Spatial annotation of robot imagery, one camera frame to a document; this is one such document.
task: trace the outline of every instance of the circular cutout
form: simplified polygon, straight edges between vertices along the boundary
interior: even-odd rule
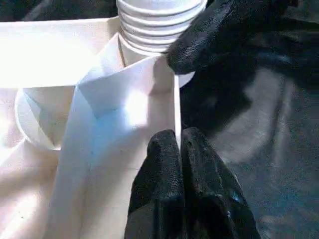
[[[47,150],[60,150],[67,119],[42,109],[20,89],[15,99],[15,120],[30,143]]]

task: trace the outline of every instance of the white plastic tray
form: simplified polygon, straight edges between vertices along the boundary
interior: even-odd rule
[[[118,27],[117,18],[0,24],[4,94],[20,87],[29,94],[46,92],[82,79],[60,152],[30,144],[17,130],[14,97],[4,103],[4,141],[12,143],[1,146],[0,239],[122,238],[132,181],[149,139],[173,129],[180,141],[179,76],[161,56],[126,67]],[[51,44],[41,46],[51,36]],[[64,42],[66,36],[73,41]]]
[[[109,44],[116,41],[117,35]],[[150,138],[173,129],[180,139],[178,77],[164,57],[123,70],[98,68],[75,90],[46,239],[123,238],[132,182]]]

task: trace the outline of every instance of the ribbed white cylinder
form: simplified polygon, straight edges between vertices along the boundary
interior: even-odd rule
[[[138,50],[165,52],[206,4],[207,0],[117,0],[121,35]]]

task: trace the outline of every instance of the plastic compartment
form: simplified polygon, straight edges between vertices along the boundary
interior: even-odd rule
[[[57,152],[27,142],[14,119],[17,89],[0,89],[0,238],[42,239]]]
[[[96,72],[75,89],[46,239],[123,238],[149,139],[173,129],[180,141],[178,77],[163,56],[113,74]]]

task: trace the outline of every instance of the black glove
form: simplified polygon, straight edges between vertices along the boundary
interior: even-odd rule
[[[179,74],[206,67],[242,47],[252,33],[273,25],[290,0],[215,0],[168,50]]]
[[[182,159],[171,130],[156,134],[133,186],[125,238],[260,238],[234,175],[195,128]]]
[[[182,161],[171,130],[154,135],[132,186],[127,239],[185,238]]]

